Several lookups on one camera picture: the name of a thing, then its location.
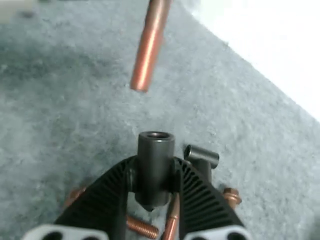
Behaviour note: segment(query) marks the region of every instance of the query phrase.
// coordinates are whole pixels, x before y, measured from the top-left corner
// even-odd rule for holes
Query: black tube
[[[173,165],[175,137],[166,132],[139,134],[137,151],[137,191],[135,199],[147,211],[169,201],[166,182]]]
[[[212,169],[215,169],[219,164],[219,154],[195,145],[186,146],[183,154],[184,160],[193,164],[193,161],[202,159],[210,163]]]

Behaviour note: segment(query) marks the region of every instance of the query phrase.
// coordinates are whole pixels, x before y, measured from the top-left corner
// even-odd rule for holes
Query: hex bolt head
[[[235,209],[242,202],[239,191],[235,188],[226,187],[223,191],[223,197],[232,209]]]

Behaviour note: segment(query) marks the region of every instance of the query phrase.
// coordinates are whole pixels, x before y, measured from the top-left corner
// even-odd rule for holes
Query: hole in fitting
[[[246,240],[245,236],[237,232],[229,233],[227,239],[228,240]]]
[[[85,239],[83,240],[99,240],[99,238],[95,237],[95,236],[89,236],[89,237],[86,237]]]
[[[184,153],[183,153],[183,159],[186,159],[190,156],[191,153],[191,145],[186,146]]]
[[[61,240],[62,233],[58,231],[53,231],[45,235],[42,240]]]
[[[148,132],[147,136],[152,139],[167,139],[170,137],[170,135],[166,132],[156,132],[156,131]]]

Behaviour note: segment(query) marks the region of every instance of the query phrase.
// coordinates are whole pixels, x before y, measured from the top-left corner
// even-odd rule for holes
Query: white wall
[[[199,2],[196,19],[320,121],[320,1]]]

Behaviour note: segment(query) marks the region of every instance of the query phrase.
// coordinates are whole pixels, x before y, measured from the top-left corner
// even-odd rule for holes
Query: copper bolt
[[[134,231],[148,239],[156,239],[159,235],[158,228],[133,218],[132,216],[126,216],[126,226],[131,231]]]
[[[150,0],[130,87],[147,92],[159,54],[172,0]]]
[[[225,188],[223,191],[223,197],[232,209],[235,209],[236,206],[242,202],[239,192],[235,188]]]
[[[85,190],[85,187],[73,190],[68,199],[65,201],[64,206],[69,207]],[[132,216],[126,216],[126,226],[131,231],[149,239],[156,239],[159,235],[158,228],[151,224],[140,221]]]
[[[166,220],[165,230],[162,240],[174,240],[176,236],[178,221],[180,216],[180,198],[179,194],[175,193],[173,198],[172,210]]]

